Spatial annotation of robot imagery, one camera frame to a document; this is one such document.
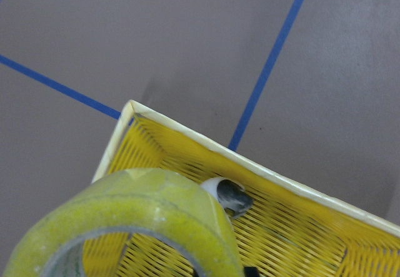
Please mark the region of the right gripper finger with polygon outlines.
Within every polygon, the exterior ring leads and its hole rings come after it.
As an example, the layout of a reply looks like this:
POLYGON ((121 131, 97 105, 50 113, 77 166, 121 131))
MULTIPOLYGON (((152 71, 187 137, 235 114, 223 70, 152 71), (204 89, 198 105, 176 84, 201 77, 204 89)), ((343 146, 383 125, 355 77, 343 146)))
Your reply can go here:
POLYGON ((245 277, 258 277, 258 269, 253 266, 245 266, 244 275, 245 277))

